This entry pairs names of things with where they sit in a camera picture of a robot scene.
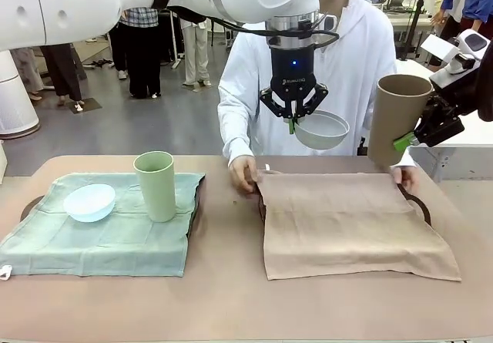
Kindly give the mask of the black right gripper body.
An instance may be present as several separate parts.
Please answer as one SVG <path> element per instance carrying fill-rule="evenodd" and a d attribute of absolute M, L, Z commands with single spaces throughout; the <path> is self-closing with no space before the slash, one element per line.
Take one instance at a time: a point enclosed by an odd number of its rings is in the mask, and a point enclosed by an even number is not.
<path fill-rule="evenodd" d="M 437 146 L 464 131 L 464 125 L 454 106 L 442 103 L 442 120 L 437 126 L 418 127 L 418 140 L 428 147 Z"/>

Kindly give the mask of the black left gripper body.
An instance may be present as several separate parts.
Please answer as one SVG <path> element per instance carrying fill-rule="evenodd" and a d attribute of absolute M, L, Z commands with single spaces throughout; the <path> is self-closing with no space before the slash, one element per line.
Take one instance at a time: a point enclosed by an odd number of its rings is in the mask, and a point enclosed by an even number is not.
<path fill-rule="evenodd" d="M 315 46 L 300 49 L 271 49 L 273 98 L 281 106 L 289 103 L 294 117 L 295 100 L 303 87 L 311 90 L 317 84 L 314 75 Z"/>

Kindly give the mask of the person's left hand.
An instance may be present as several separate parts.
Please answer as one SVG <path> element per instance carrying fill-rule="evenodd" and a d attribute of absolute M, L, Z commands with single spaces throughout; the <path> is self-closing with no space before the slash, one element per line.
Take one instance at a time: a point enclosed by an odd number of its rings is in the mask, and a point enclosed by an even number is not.
<path fill-rule="evenodd" d="M 391 175 L 396 184 L 400 184 L 409 192 L 414 192 L 418 187 L 418 169 L 415 166 L 393 166 Z"/>

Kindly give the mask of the person's right hand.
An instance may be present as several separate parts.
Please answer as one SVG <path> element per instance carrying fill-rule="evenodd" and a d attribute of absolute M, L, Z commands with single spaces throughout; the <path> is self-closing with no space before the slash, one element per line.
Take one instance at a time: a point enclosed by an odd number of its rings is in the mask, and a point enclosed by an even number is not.
<path fill-rule="evenodd" d="M 258 193 L 259 171 L 254 156 L 236 157 L 229 165 L 232 185 L 236 191 L 246 197 Z"/>

